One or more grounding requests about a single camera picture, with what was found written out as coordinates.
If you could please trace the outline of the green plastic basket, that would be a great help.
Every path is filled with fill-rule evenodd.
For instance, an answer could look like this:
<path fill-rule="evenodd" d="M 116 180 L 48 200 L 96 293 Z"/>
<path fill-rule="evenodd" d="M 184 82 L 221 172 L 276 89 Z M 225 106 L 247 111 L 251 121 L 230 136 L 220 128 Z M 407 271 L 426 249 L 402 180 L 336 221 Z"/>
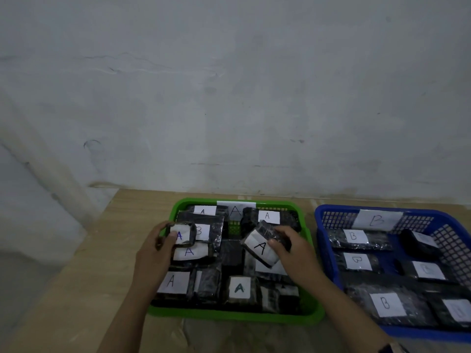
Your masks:
<path fill-rule="evenodd" d="M 211 199 L 211 198 L 191 198 L 187 197 L 176 202 L 170 213 L 170 220 L 176 218 L 177 213 L 185 209 L 187 206 L 196 205 L 230 205 L 233 207 L 248 207 L 255 205 L 256 208 L 268 209 L 287 209 L 297 212 L 300 225 L 300 235 L 304 237 L 310 246 L 314 246 L 311 238 L 311 232 L 306 225 L 304 213 L 300 206 L 284 200 L 262 200 L 262 201 L 243 201 L 243 200 L 229 200 L 229 199 Z M 228 321 L 248 321 L 248 322 L 261 322 L 261 323 L 276 323 L 276 324 L 289 324 L 289 325 L 317 325 L 325 317 L 325 311 L 321 304 L 311 297 L 305 290 L 300 290 L 301 299 L 301 315 L 275 315 L 252 313 L 243 311 L 224 311 L 224 310 L 205 310 L 197 308 L 177 308 L 177 307 L 158 307 L 151 305 L 147 313 L 155 317 L 180 317 L 199 320 L 228 320 Z"/>

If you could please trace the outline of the person's left hand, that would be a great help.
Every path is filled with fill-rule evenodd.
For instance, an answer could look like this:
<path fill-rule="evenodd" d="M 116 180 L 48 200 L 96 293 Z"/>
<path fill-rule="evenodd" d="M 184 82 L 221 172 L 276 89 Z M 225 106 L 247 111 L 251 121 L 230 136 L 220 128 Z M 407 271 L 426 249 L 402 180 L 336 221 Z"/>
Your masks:
<path fill-rule="evenodd" d="M 173 222 L 157 224 L 136 254 L 131 287 L 138 292 L 154 294 L 168 272 L 171 255 L 166 254 L 166 237 L 161 236 L 167 224 Z"/>

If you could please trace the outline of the small black packet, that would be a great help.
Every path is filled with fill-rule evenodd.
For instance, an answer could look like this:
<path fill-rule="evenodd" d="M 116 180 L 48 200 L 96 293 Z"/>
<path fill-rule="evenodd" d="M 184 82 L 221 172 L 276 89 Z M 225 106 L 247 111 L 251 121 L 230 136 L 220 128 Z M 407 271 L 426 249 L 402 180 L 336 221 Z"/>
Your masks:
<path fill-rule="evenodd" d="M 193 222 L 177 222 L 165 225 L 163 236 L 167 237 L 171 232 L 176 232 L 174 248 L 190 248 L 196 243 L 197 228 Z"/>

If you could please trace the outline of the white paper sign, blue basket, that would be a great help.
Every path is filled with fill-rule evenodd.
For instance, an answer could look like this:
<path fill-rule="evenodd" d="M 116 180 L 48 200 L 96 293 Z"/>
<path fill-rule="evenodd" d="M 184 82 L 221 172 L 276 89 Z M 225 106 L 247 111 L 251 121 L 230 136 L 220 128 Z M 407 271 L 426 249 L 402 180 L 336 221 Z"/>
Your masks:
<path fill-rule="evenodd" d="M 361 209 L 352 229 L 368 231 L 392 231 L 403 217 L 403 212 Z"/>

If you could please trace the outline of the person's right hand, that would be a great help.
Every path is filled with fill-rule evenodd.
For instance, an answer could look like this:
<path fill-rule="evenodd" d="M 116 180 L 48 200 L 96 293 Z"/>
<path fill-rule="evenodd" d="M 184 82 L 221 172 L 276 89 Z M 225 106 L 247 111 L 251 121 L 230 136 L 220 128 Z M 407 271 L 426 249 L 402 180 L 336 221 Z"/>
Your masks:
<path fill-rule="evenodd" d="M 291 241 L 291 249 L 286 251 L 286 257 L 279 257 L 288 276 L 307 291 L 321 284 L 326 276 L 317 260 L 314 247 L 289 226 L 278 225 L 275 229 Z"/>

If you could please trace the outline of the person's left forearm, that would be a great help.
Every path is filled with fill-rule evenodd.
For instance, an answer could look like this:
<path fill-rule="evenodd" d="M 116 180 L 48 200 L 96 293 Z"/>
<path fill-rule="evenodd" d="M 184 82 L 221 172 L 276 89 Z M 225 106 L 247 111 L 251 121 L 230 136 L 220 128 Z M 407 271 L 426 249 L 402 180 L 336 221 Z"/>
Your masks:
<path fill-rule="evenodd" d="M 97 353 L 139 353 L 146 312 L 156 292 L 156 287 L 131 286 Z"/>

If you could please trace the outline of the person's right forearm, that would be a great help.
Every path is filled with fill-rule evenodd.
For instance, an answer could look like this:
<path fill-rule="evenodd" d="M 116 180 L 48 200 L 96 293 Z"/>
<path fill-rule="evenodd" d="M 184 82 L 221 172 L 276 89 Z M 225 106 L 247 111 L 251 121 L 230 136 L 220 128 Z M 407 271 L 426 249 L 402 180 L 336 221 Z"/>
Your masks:
<path fill-rule="evenodd" d="M 300 285 L 321 303 L 350 353 L 379 353 L 390 345 L 388 336 L 350 297 L 326 277 Z"/>

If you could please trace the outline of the group of black labelled packets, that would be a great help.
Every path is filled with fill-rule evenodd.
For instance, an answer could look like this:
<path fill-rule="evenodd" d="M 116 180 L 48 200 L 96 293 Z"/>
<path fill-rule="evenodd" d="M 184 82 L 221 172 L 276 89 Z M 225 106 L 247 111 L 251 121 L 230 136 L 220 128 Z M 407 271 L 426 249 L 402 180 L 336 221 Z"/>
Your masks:
<path fill-rule="evenodd" d="M 354 277 L 345 292 L 380 325 L 471 332 L 471 293 L 440 263 L 432 236 L 330 229 L 327 237 L 338 270 Z"/>

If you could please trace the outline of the white paper sign, green basket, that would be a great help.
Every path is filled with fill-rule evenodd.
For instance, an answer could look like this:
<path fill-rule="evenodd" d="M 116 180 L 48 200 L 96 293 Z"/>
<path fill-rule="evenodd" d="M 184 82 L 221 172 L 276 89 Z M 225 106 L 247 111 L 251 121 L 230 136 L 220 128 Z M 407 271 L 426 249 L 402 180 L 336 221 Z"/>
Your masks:
<path fill-rule="evenodd" d="M 255 202 L 250 201 L 217 201 L 218 206 L 226 206 L 228 208 L 229 219 L 231 221 L 241 221 L 243 218 L 244 208 L 256 208 Z"/>

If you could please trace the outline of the pile of black labelled packets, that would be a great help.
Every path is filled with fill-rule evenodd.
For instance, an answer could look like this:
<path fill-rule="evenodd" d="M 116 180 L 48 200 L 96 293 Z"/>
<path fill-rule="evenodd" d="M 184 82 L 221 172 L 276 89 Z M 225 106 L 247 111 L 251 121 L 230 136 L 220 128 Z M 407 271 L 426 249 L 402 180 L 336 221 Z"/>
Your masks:
<path fill-rule="evenodd" d="M 300 315 L 299 289 L 281 261 L 268 269 L 241 245 L 261 220 L 300 232 L 297 212 L 247 207 L 243 214 L 238 222 L 229 219 L 226 206 L 192 204 L 180 210 L 174 223 L 195 223 L 196 243 L 173 248 L 169 271 L 151 305 Z"/>

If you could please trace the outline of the blue plastic basket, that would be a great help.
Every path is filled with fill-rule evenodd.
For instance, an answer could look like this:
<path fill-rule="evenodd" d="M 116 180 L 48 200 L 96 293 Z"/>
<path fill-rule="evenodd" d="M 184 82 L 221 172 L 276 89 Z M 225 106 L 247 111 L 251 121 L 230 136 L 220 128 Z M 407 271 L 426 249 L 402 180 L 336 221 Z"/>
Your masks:
<path fill-rule="evenodd" d="M 382 232 L 398 236 L 403 229 L 411 229 L 432 236 L 439 243 L 439 248 L 443 253 L 440 263 L 448 265 L 460 285 L 468 293 L 471 293 L 471 236 L 452 216 L 432 209 L 321 205 L 315 210 L 319 256 L 327 276 L 343 292 L 345 292 L 343 285 L 345 281 L 348 278 L 352 279 L 354 277 L 351 276 L 351 273 L 344 273 L 338 270 L 334 251 L 327 237 L 327 230 L 352 229 L 351 226 L 361 209 L 403 212 L 403 217 L 392 231 Z M 393 337 L 471 344 L 471 332 L 467 331 L 445 331 L 432 328 L 377 324 L 388 335 Z"/>

